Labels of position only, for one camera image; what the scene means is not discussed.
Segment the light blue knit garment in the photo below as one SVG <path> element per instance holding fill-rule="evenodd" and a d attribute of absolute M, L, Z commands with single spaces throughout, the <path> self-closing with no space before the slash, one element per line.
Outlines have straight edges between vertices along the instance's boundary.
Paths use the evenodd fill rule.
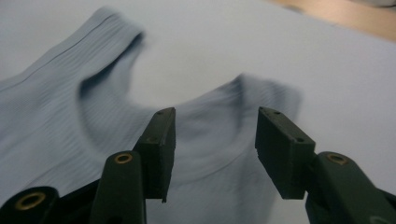
<path fill-rule="evenodd" d="M 0 81 L 0 205 L 50 186 L 96 180 L 108 156 L 132 148 L 153 109 L 126 98 L 141 30 L 98 9 L 21 74 Z M 299 93 L 241 75 L 176 108 L 177 148 L 166 203 L 148 224 L 265 224 L 276 191 L 254 147 L 258 110 L 294 117 Z"/>

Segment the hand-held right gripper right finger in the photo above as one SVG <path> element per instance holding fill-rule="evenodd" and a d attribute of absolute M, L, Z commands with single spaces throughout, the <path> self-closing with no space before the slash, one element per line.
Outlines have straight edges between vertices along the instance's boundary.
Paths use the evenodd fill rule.
<path fill-rule="evenodd" d="M 261 107 L 255 148 L 284 200 L 305 200 L 310 224 L 396 224 L 396 196 L 378 189 L 349 157 L 315 152 L 284 114 Z"/>

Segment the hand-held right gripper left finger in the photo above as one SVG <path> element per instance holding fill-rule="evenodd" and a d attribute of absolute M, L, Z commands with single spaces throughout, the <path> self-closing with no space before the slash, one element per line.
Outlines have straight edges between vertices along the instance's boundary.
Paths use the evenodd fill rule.
<path fill-rule="evenodd" d="M 176 110 L 156 112 L 134 148 L 106 159 L 89 224 L 147 224 L 146 200 L 167 200 L 176 148 Z"/>

